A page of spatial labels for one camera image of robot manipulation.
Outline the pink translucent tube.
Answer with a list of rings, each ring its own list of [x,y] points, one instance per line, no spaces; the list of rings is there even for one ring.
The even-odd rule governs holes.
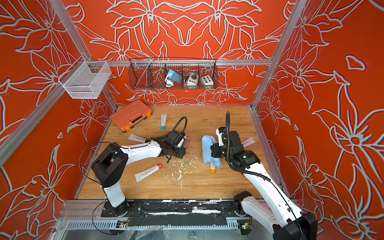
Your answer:
[[[191,137],[186,137],[186,139],[183,143],[183,147],[186,149],[190,142],[191,142]]]

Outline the blue microfiber cloth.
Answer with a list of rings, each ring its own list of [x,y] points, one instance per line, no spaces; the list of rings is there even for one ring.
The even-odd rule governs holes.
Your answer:
[[[211,147],[216,144],[218,141],[213,136],[205,135],[202,137],[202,150],[203,150],[203,163],[213,163],[216,169],[220,169],[221,160],[220,158],[212,157]]]

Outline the green cap toothpaste tube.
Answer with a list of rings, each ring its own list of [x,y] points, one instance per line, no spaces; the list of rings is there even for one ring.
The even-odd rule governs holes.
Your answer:
[[[167,114],[161,114],[161,130],[166,129]]]

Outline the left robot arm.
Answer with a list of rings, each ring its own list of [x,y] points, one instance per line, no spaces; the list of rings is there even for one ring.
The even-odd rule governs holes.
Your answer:
[[[117,143],[109,143],[91,164],[91,169],[107,197],[107,203],[113,209],[113,214],[122,217],[130,210],[120,184],[125,167],[149,158],[166,157],[167,162],[173,157],[182,159],[186,154],[183,144],[186,141],[187,124],[188,119],[183,116],[169,133],[150,138],[139,145],[120,146]]]

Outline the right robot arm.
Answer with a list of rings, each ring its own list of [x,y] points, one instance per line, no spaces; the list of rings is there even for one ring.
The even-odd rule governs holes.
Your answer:
[[[278,187],[267,173],[257,155],[245,150],[239,134],[230,130],[230,113],[226,125],[216,130],[218,143],[213,144],[211,156],[224,158],[229,167],[244,175],[258,190],[267,206],[261,205],[249,192],[234,196],[235,211],[261,224],[274,240],[315,240],[318,220],[312,213],[304,213]]]

